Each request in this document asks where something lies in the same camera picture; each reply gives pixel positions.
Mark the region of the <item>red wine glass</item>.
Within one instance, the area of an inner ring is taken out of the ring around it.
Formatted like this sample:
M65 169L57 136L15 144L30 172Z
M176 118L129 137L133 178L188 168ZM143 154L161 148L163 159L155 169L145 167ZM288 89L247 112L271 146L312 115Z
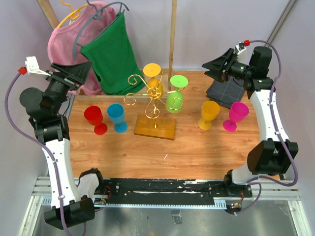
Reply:
M94 126L94 133L97 135L103 135L107 132L108 126L103 123L103 114L98 106L89 106L84 111L84 118L88 123Z

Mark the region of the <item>pink wine glass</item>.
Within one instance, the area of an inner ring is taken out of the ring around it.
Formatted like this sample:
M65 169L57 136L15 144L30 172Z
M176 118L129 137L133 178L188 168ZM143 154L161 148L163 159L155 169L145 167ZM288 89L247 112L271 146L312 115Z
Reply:
M223 122L223 127L228 132L234 132L237 129L237 123L243 121L250 110L245 103L235 102L229 111L229 119Z

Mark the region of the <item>green wine glass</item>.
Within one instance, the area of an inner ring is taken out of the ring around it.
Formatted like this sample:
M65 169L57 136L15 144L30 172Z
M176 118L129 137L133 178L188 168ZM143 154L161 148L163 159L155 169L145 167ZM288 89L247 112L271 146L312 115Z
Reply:
M189 81L183 75L174 75L170 78L170 83L175 90L168 93L165 107L170 113L179 113L183 109L184 104L182 91L189 84Z

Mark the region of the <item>blue wine glass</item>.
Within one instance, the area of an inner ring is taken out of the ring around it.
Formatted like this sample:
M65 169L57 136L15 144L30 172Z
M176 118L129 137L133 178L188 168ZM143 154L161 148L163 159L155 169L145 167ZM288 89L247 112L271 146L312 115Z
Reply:
M127 131L128 124L125 122L125 110L121 104L115 103L108 107L107 114L114 123L114 130L117 133Z

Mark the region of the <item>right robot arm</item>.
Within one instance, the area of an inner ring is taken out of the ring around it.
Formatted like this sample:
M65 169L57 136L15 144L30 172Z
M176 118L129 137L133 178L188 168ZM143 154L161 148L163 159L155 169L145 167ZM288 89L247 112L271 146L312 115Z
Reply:
M217 82L227 82L229 77L242 80L243 88L251 101L259 127L260 142L248 154L242 167L230 170L224 177L223 191L233 197L257 179L272 179L283 175L298 153L298 144L291 142L286 134L276 103L275 81L267 76L273 50L256 46L249 64L238 61L245 45L228 49L222 56L202 65L205 75Z

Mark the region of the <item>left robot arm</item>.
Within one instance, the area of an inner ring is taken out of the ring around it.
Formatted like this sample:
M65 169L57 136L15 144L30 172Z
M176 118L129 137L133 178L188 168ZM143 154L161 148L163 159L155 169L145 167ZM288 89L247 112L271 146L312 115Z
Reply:
M48 164L51 183L51 210L44 213L47 224L68 231L95 217L94 194L105 190L97 168L83 172L75 184L70 161L70 136L67 118L59 113L70 90L86 82L92 62L74 65L52 63L52 71L39 68L35 56L27 57L22 72L44 76L49 85L45 91L27 88L20 103L29 115L35 141L41 146Z

